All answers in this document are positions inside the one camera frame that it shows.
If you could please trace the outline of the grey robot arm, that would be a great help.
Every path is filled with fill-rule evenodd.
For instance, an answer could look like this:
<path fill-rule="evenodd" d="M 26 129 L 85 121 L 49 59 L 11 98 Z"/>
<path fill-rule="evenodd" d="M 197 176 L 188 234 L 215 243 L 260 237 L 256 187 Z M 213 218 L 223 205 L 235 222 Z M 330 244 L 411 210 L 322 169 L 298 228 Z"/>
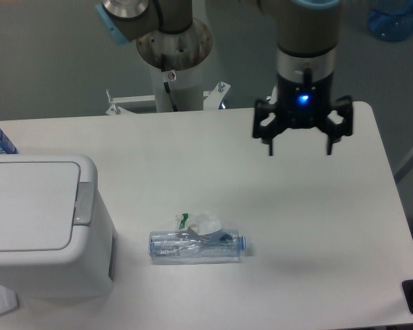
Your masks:
<path fill-rule="evenodd" d="M 353 133 L 352 98 L 332 102 L 330 90 L 342 4 L 340 1 L 254 1 L 275 21 L 277 99 L 255 101 L 252 136 L 272 145 L 287 129 L 317 128 L 331 151 Z M 181 111 L 176 82 L 210 54 L 211 33 L 193 17 L 190 1 L 100 1 L 96 12 L 120 45 L 135 42 L 142 59 L 160 74 L 172 111 Z"/>

